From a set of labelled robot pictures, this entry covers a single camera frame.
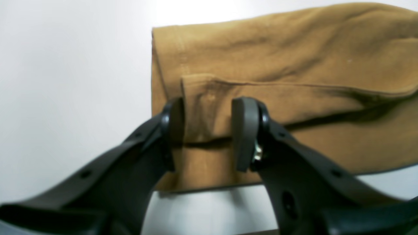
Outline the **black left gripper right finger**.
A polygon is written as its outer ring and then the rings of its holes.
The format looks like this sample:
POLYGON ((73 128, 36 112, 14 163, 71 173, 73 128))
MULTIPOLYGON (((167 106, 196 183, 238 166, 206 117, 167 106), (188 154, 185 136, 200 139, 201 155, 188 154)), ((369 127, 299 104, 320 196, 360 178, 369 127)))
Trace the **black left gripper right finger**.
POLYGON ((281 235, 416 235, 417 198, 368 186, 296 140, 254 98, 232 100, 236 169, 257 172, 281 235))

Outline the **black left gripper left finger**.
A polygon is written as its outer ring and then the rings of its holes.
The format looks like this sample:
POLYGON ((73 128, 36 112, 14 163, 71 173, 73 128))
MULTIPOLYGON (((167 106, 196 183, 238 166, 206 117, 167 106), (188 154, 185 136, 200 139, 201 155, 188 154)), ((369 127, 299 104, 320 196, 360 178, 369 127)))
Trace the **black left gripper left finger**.
POLYGON ((156 184, 175 171, 184 102, 168 101, 120 145, 51 189, 1 205, 2 235, 139 235, 156 184))

